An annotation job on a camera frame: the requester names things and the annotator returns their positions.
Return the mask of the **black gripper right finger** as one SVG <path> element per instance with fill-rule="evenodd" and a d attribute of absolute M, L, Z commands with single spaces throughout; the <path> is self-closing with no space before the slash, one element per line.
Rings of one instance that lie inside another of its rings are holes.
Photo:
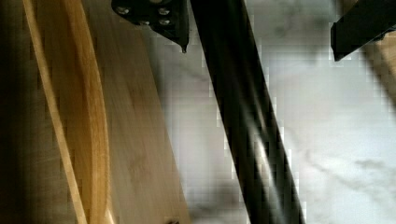
<path fill-rule="evenodd" d="M 396 0 L 358 0 L 331 29 L 333 57 L 339 62 L 367 43 L 393 32 Z"/>

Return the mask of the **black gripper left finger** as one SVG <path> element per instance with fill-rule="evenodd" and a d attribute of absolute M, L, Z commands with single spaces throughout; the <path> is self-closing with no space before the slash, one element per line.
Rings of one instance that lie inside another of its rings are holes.
<path fill-rule="evenodd" d="M 187 52 L 189 13 L 187 0 L 111 0 L 115 13 L 134 25 L 149 26 Z"/>

